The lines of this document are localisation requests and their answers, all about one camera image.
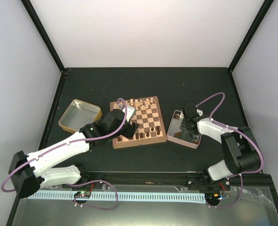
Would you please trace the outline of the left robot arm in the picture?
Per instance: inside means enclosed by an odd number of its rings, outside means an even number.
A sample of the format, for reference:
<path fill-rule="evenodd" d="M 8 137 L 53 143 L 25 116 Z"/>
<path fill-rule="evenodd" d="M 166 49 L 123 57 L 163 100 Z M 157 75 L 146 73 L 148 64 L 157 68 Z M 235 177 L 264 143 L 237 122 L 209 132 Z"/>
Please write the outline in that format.
<path fill-rule="evenodd" d="M 48 186 L 72 184 L 79 188 L 86 187 L 89 176 L 80 164 L 63 168 L 56 165 L 119 136 L 133 137 L 139 127 L 138 123 L 130 121 L 135 112 L 132 107 L 114 109 L 57 144 L 29 154 L 23 151 L 15 153 L 8 171 L 8 179 L 14 186 L 11 191 L 22 199 Z"/>

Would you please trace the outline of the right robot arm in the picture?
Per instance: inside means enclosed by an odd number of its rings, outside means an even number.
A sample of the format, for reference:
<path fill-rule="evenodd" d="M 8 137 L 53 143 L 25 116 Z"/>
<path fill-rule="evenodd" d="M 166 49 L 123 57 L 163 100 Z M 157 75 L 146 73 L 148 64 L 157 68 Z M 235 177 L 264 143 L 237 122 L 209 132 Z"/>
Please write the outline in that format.
<path fill-rule="evenodd" d="M 241 173 L 256 173 L 263 167 L 263 156 L 248 127 L 230 127 L 198 112 L 193 104 L 181 109 L 180 128 L 196 138 L 208 136 L 222 145 L 223 160 L 203 172 L 202 184 L 212 190 L 219 182 Z"/>

